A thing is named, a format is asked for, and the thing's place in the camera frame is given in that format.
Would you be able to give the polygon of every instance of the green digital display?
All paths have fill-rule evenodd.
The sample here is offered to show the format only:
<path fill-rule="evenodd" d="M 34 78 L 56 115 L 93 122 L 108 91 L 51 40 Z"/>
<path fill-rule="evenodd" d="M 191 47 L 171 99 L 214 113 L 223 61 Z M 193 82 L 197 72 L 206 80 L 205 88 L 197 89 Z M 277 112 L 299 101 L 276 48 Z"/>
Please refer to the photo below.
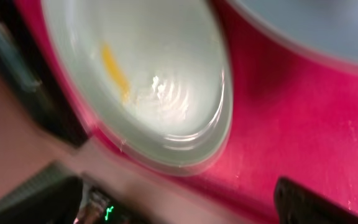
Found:
<path fill-rule="evenodd" d="M 104 217 L 104 219 L 106 221 L 109 219 L 109 213 L 111 213 L 113 209 L 114 209 L 114 206 L 111 206 L 111 207 L 106 209 L 106 216 Z"/>

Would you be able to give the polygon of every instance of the floor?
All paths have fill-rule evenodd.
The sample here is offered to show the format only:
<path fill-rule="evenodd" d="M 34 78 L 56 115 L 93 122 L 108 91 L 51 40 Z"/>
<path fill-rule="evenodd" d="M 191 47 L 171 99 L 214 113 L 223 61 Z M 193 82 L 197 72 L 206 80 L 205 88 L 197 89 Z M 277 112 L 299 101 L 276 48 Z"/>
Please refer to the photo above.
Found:
<path fill-rule="evenodd" d="M 165 223 L 251 223 L 109 154 L 95 139 L 74 151 L 39 129 L 0 79 L 0 198 L 52 161 L 60 161 L 79 175 L 90 175 Z"/>

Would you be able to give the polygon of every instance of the pink tablecloth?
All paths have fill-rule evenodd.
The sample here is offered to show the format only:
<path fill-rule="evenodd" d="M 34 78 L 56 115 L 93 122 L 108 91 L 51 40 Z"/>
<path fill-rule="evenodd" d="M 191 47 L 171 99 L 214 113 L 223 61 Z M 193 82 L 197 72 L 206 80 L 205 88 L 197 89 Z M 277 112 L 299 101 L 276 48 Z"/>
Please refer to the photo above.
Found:
<path fill-rule="evenodd" d="M 16 3 L 56 67 L 39 1 Z M 226 2 L 214 5 L 234 77 L 231 136 L 214 166 L 174 181 L 267 223 L 278 222 L 273 189 L 281 175 L 358 213 L 358 77 L 291 53 Z"/>

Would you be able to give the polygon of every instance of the yellow food piece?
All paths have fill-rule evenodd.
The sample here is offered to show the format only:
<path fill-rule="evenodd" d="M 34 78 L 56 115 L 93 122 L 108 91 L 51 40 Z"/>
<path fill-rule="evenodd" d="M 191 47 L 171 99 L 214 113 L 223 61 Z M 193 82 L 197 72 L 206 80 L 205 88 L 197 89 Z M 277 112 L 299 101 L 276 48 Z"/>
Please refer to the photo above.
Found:
<path fill-rule="evenodd" d="M 104 66 L 107 68 L 110 77 L 114 80 L 120 89 L 121 100 L 126 102 L 128 100 L 130 90 L 128 80 L 115 61 L 110 51 L 109 45 L 103 44 L 101 53 Z"/>

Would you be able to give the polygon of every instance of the green led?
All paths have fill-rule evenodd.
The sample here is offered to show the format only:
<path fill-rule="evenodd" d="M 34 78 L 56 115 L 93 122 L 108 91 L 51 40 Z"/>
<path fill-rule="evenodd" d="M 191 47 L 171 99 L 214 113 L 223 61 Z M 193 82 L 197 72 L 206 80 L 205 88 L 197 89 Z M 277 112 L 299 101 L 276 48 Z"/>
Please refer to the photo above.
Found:
<path fill-rule="evenodd" d="M 107 221 L 107 219 L 109 219 L 109 213 L 112 212 L 112 210 L 114 209 L 114 206 L 109 207 L 106 209 L 106 216 L 104 217 L 104 219 Z"/>

